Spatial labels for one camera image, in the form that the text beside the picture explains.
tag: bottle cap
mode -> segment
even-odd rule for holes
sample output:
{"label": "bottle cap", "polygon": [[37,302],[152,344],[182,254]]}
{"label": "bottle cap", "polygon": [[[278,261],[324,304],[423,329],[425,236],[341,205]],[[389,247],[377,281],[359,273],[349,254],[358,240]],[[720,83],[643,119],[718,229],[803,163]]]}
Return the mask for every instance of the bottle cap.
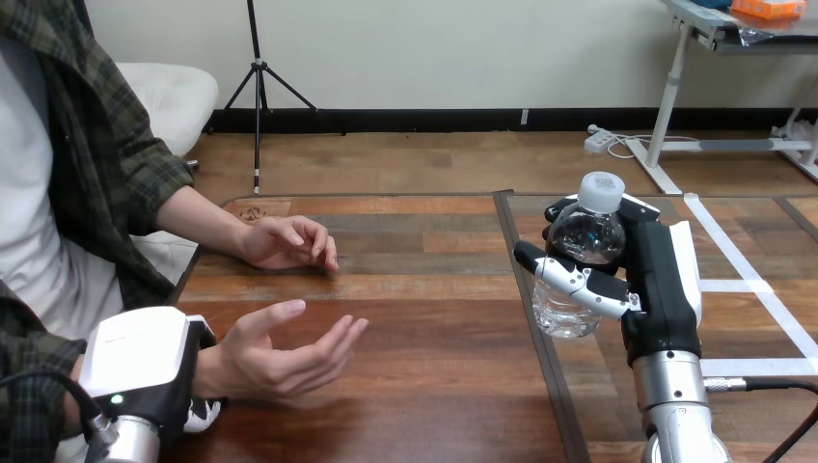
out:
{"label": "bottle cap", "polygon": [[583,177],[577,202],[580,207],[597,214],[610,214],[619,210],[625,182],[614,174],[591,172]]}

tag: black cable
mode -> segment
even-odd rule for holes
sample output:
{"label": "black cable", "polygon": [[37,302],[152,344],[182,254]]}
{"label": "black cable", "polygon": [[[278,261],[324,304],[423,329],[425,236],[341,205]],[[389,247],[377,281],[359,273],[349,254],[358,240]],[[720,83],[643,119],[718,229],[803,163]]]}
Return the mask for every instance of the black cable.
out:
{"label": "black cable", "polygon": [[34,376],[45,376],[62,384],[71,394],[71,396],[74,397],[74,400],[76,400],[79,404],[80,418],[83,422],[91,420],[102,413],[102,410],[98,405],[96,405],[96,402],[94,402],[91,396],[88,395],[84,389],[82,389],[82,386],[59,371],[32,370],[15,373],[11,376],[6,376],[5,378],[0,379],[0,388],[11,386],[11,384],[16,383],[17,381]]}
{"label": "black cable", "polygon": [[[763,390],[771,390],[771,389],[804,389],[806,391],[810,391],[816,395],[818,395],[818,386],[807,382],[807,381],[799,381],[795,379],[787,379],[787,378],[756,378],[756,377],[745,377],[744,380],[747,382],[747,390],[748,391],[763,391]],[[804,435],[809,431],[809,429],[818,422],[818,405],[816,405],[815,409],[812,410],[812,413],[806,417],[804,422],[799,425],[792,434],[787,437],[784,442],[778,446],[777,449],[773,450],[773,453],[770,453],[764,463],[776,463],[779,459],[784,456],[786,452],[788,452],[792,447],[804,437]]]}

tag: metal connector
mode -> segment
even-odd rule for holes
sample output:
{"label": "metal connector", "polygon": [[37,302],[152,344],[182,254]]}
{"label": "metal connector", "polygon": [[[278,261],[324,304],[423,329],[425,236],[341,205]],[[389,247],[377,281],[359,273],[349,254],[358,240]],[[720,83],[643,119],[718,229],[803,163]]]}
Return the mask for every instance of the metal connector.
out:
{"label": "metal connector", "polygon": [[111,421],[105,418],[105,415],[101,413],[93,417],[89,421],[89,425],[94,432],[93,438],[97,439],[99,443],[105,447],[117,442],[117,439],[120,438],[120,433],[117,432],[117,429],[114,428]]}
{"label": "metal connector", "polygon": [[712,377],[704,378],[704,391],[708,394],[740,393],[747,390],[747,381],[744,378]]}

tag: robotic hand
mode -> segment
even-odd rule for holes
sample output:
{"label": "robotic hand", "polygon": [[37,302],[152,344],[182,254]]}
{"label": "robotic hand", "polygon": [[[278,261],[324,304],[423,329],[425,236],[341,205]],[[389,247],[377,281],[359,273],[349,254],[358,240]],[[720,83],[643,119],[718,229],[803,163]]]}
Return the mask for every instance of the robotic hand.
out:
{"label": "robotic hand", "polygon": [[91,334],[79,378],[101,411],[85,423],[86,462],[154,463],[160,440],[206,429],[221,402],[194,397],[191,388],[199,350],[215,344],[201,316],[173,307],[102,321]]}
{"label": "robotic hand", "polygon": [[[546,210],[553,222],[576,195]],[[626,250],[619,266],[626,281],[580,262],[549,256],[531,243],[514,246],[517,261],[572,300],[621,323],[633,369],[642,426],[649,438],[643,461],[731,461],[711,430],[696,329],[701,293],[690,225],[658,222],[659,209],[624,195],[619,217]]]}

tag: green plaid shirt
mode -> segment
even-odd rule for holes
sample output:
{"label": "green plaid shirt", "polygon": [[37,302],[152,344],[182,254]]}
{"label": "green plaid shirt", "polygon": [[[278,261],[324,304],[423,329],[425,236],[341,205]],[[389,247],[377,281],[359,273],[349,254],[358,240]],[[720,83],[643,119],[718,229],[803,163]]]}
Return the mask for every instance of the green plaid shirt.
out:
{"label": "green plaid shirt", "polygon": [[[163,304],[173,285],[129,235],[154,231],[159,207],[193,183],[187,165],[153,137],[145,108],[69,0],[0,0],[0,35],[36,53],[45,76],[54,150],[49,196],[60,233],[116,264],[126,309]],[[0,376],[68,373],[84,348],[49,335],[0,281]],[[37,378],[0,389],[0,460],[52,461],[64,393]]]}

